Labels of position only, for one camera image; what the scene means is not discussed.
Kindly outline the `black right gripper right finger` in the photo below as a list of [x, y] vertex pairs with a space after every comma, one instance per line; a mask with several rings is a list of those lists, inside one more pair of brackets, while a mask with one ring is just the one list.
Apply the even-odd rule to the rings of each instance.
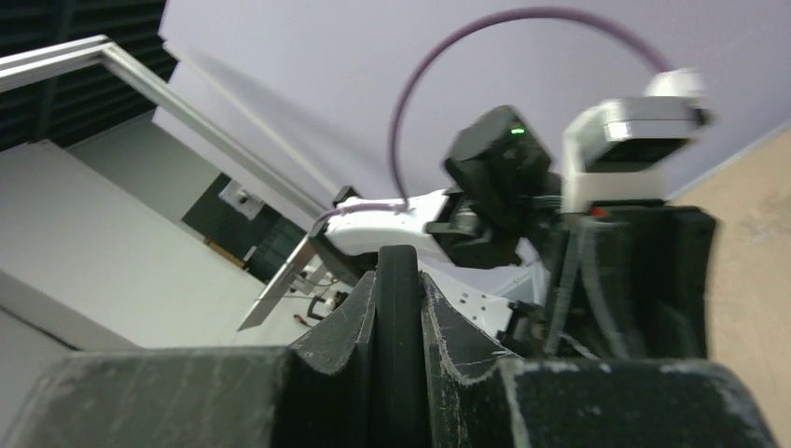
[[772, 447], [752, 395], [699, 359], [531, 360], [457, 312], [430, 277], [422, 309], [436, 447]]

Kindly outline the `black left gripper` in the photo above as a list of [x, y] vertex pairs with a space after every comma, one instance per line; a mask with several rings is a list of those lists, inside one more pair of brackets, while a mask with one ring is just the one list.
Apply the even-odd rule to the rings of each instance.
[[528, 358], [707, 358], [717, 226], [660, 201], [544, 217], [528, 234], [548, 271], [543, 302], [512, 304], [501, 344]]

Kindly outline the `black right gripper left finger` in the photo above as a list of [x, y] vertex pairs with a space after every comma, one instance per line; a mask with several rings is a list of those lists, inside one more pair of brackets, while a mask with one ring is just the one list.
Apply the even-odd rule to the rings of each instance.
[[287, 346], [84, 352], [38, 380], [5, 447], [363, 447], [374, 273]]

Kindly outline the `black phone case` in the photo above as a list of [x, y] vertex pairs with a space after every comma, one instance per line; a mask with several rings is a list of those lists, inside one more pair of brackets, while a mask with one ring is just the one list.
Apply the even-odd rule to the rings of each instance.
[[424, 289], [410, 245], [380, 250], [373, 291], [374, 348], [368, 441], [429, 445], [421, 306]]

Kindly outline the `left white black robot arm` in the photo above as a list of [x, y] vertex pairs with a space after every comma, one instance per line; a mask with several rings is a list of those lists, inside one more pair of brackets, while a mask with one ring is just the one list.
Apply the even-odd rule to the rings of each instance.
[[498, 106], [461, 130], [444, 159], [452, 179], [407, 200], [343, 189], [309, 239], [329, 270], [355, 283], [381, 247], [410, 245], [461, 268], [523, 263], [529, 243], [548, 271], [537, 304], [511, 304], [494, 332], [522, 357], [705, 358], [705, 290], [717, 221], [663, 197], [658, 164], [706, 122], [687, 98], [604, 101], [568, 128], [565, 166], [519, 112]]

